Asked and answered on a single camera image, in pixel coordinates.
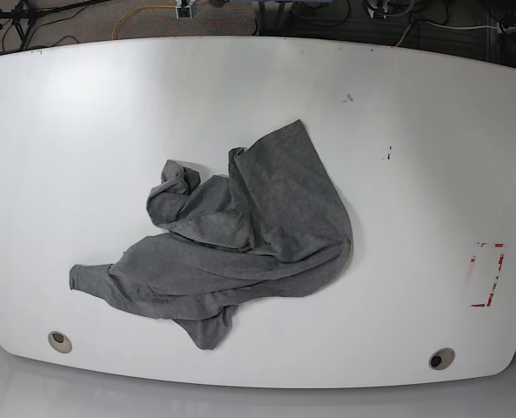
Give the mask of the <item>red tape rectangle marking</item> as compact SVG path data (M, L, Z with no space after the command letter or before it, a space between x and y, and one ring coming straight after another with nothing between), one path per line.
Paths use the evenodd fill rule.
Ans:
M466 283L469 307L489 307L505 258L505 245L479 242L471 257Z

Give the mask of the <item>small aluminium profile block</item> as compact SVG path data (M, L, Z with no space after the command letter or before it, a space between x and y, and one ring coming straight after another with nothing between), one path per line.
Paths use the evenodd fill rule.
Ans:
M192 19L194 18L196 11L195 5L191 3L177 3L175 7L177 19Z

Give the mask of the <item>grey T-shirt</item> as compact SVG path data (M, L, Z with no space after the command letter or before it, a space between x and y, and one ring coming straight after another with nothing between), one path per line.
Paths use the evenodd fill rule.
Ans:
M222 343L245 302L328 286L352 250L348 213L300 121L232 149L224 176L167 161L146 211L161 233L113 264L72 267L70 288L171 320L202 350Z

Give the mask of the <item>black tripod stand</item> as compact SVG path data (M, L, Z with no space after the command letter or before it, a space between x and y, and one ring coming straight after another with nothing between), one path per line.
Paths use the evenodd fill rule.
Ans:
M30 1L19 1L10 11L0 9L0 20L10 21L11 26L16 30L20 39L17 51L25 51L30 45L30 40L33 37L33 31L38 20L69 10L83 10L92 5L101 3L106 3L106 0L80 1L62 6L38 8L33 6Z

